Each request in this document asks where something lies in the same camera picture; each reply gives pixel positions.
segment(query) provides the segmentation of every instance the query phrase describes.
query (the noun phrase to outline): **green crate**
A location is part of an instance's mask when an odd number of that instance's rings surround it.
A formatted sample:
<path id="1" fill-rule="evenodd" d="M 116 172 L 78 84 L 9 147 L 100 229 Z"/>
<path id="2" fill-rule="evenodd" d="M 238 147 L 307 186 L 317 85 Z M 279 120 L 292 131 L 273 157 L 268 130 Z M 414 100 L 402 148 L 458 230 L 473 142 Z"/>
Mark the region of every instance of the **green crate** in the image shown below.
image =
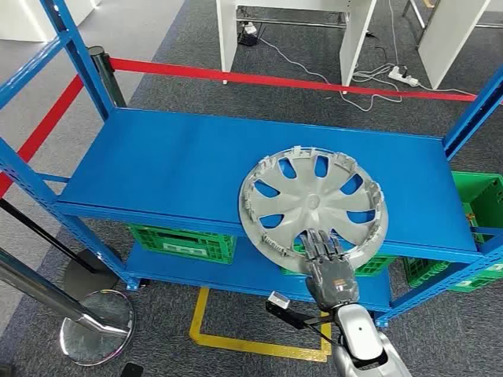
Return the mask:
<path id="1" fill-rule="evenodd" d="M 432 259 L 403 258 L 405 275 L 409 286 L 415 288 L 446 269 L 449 263 Z"/>
<path id="2" fill-rule="evenodd" d="M 452 177 L 471 226 L 503 228 L 503 177 L 501 175 L 455 171 L 452 172 Z M 490 237 L 474 233 L 476 243 L 484 243 Z M 403 258 L 403 261 L 407 282 L 411 287 L 418 287 L 449 265 L 448 262 L 417 258 Z M 503 277 L 501 262 L 482 271 L 471 280 L 467 280 L 468 282 L 473 280 L 477 282 L 476 284 L 468 287 L 461 284 L 461 287 L 455 286 L 451 289 L 470 292 L 500 277 Z"/>
<path id="3" fill-rule="evenodd" d="M 294 245 L 294 250 L 299 254 L 304 254 L 304 249 L 303 245 Z M 367 263 L 358 267 L 355 274 L 356 276 L 375 276 L 378 275 L 381 271 L 387 267 L 390 263 L 395 260 L 397 257 L 388 256 L 388 255 L 375 255 Z M 279 268 L 281 273 L 283 275 L 302 275 L 302 273 L 295 273 L 293 271 L 289 271 L 288 269 L 284 269 L 283 267 Z"/>
<path id="4" fill-rule="evenodd" d="M 470 280 L 461 281 L 461 283 L 458 283 L 454 287 L 450 287 L 449 291 L 469 293 L 475 291 L 478 288 L 484 287 L 489 283 L 492 283 L 493 281 L 495 281 L 495 279 L 477 276 Z"/>
<path id="5" fill-rule="evenodd" d="M 128 227 L 145 249 L 208 262 L 230 264 L 236 244 L 235 236 L 217 233 L 135 224 L 128 224 Z"/>

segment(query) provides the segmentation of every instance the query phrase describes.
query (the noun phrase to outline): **chrome stanchion base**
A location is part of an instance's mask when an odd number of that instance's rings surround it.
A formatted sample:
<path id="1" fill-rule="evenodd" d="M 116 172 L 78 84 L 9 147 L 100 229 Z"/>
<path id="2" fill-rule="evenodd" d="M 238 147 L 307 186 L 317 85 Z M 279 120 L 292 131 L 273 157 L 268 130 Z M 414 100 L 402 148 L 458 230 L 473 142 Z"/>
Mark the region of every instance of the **chrome stanchion base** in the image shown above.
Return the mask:
<path id="1" fill-rule="evenodd" d="M 60 331 L 60 344 L 65 355 L 76 364 L 89 367 L 106 363 L 122 352 L 133 334 L 136 322 L 133 305 L 120 292 L 94 292 L 80 303 L 106 322 L 128 328 L 128 333 L 124 337 L 104 335 L 65 318 Z"/>
<path id="2" fill-rule="evenodd" d="M 119 257 L 119 253 L 114 248 L 108 248 Z M 82 300 L 89 293 L 113 288 L 119 280 L 117 275 L 88 249 L 80 251 L 78 256 L 96 269 L 97 273 L 90 273 L 78 262 L 68 263 L 65 270 L 65 292 L 76 300 Z"/>

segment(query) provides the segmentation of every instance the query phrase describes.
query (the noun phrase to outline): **blue shelf board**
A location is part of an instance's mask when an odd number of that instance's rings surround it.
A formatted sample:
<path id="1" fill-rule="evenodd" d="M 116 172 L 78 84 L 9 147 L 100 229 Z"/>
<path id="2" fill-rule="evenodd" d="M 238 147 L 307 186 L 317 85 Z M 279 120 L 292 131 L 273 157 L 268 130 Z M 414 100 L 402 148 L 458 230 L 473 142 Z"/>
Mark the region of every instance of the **blue shelf board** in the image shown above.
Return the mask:
<path id="1" fill-rule="evenodd" d="M 138 278 L 252 295 L 268 296 L 272 291 L 279 291 L 293 300 L 313 301 L 305 287 L 304 276 L 283 275 L 279 266 L 265 258 L 245 237 L 238 238 L 230 265 L 150 251 L 136 242 L 125 270 Z M 359 276 L 357 280 L 362 305 L 380 312 L 390 310 L 391 293 L 387 269 L 376 277 Z"/>
<path id="2" fill-rule="evenodd" d="M 260 159 L 295 145 L 344 152 L 378 182 L 389 212 L 388 242 L 480 257 L 437 137 L 118 108 L 57 206 L 243 236 L 242 181 Z"/>

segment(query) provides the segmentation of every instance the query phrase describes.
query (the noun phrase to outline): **red barrier rope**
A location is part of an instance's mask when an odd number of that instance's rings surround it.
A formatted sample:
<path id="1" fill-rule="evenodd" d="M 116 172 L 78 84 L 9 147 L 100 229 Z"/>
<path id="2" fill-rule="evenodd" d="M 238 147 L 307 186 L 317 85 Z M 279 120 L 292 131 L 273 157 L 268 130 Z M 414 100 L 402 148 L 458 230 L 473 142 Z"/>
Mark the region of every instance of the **red barrier rope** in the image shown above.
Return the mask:
<path id="1" fill-rule="evenodd" d="M 40 146 L 57 124 L 63 114 L 77 97 L 82 86 L 82 80 L 79 75 L 76 75 L 66 89 L 63 90 L 60 98 L 57 99 L 51 110 L 49 110 L 42 122 L 32 132 L 18 151 L 17 154 L 24 162 L 28 163 Z M 12 181 L 6 174 L 0 174 L 0 198 L 11 187 Z"/>
<path id="2" fill-rule="evenodd" d="M 119 71 L 133 71 L 142 73 L 153 73 L 157 75 L 171 75 L 181 77 L 191 77 L 194 79 L 227 80 L 230 82 L 240 82 L 245 84 L 258 84 L 267 86 L 285 86 L 290 88 L 303 88 L 313 90 L 327 90 L 332 92 L 348 92 L 365 95 L 379 94 L 387 97 L 410 97 L 423 98 L 427 100 L 444 101 L 466 101 L 473 102 L 476 97 L 468 94 L 453 94 L 440 92 L 397 92 L 394 90 L 382 90 L 375 88 L 361 88 L 359 86 L 342 86 L 338 84 L 327 84 L 325 82 L 313 82 L 296 79 L 285 79 L 275 76 L 248 75 L 245 73 L 222 72 L 216 69 L 195 68 L 185 65 L 159 64 L 147 61 L 119 59 L 111 57 L 110 62 L 114 69 Z"/>

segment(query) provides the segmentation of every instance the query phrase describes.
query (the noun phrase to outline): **blue shelf upright post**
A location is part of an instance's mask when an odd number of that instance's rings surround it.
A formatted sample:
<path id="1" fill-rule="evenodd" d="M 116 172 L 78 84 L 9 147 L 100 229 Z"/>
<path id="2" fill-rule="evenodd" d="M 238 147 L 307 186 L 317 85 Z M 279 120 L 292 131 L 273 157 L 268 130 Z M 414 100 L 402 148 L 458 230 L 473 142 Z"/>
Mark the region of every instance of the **blue shelf upright post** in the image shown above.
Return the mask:
<path id="1" fill-rule="evenodd" d="M 48 43 L 29 62 L 0 86 L 0 108 L 3 108 L 64 47 L 100 116 L 103 120 L 107 119 L 114 106 L 99 78 L 65 2 L 63 0 L 42 0 L 41 3 L 56 30 L 56 38 Z M 0 170 L 49 214 L 66 226 L 76 239 L 82 242 L 96 257 L 126 282 L 128 289 L 138 288 L 139 279 L 126 273 L 124 263 L 100 241 L 84 222 L 77 217 L 63 214 L 56 208 L 54 205 L 57 201 L 56 194 L 2 138 L 0 138 Z"/>
<path id="2" fill-rule="evenodd" d="M 138 279 L 126 274 L 125 272 L 125 265 L 120 259 L 103 244 L 94 233 L 85 225 L 84 222 L 77 217 L 68 216 L 57 210 L 54 205 L 57 200 L 56 194 L 46 185 L 39 174 L 32 170 L 32 168 L 23 161 L 17 153 L 2 138 L 0 138 L 0 169 L 45 210 L 47 210 L 49 214 L 66 226 L 76 239 L 82 242 L 96 255 L 96 257 L 125 281 L 131 289 L 137 289 L 138 287 Z"/>
<path id="3" fill-rule="evenodd" d="M 489 115 L 492 114 L 503 100 L 503 66 L 488 82 L 475 101 L 468 106 L 443 139 L 447 160 L 451 160 L 463 145 L 470 140 Z M 453 285 L 466 280 L 487 267 L 503 259 L 503 234 L 498 232 L 495 237 L 477 247 L 482 255 L 475 262 L 466 265 L 452 263 L 442 273 L 429 279 L 419 287 L 391 302 L 391 310 L 376 316 L 378 326 L 387 326 L 388 320 L 420 305 L 430 298 L 446 291 Z"/>
<path id="4" fill-rule="evenodd" d="M 106 120 L 114 105 L 109 97 L 94 64 L 91 60 L 79 29 L 63 0 L 41 0 L 42 7 L 57 35 L 69 34 L 65 48 L 88 93 L 103 120 Z"/>

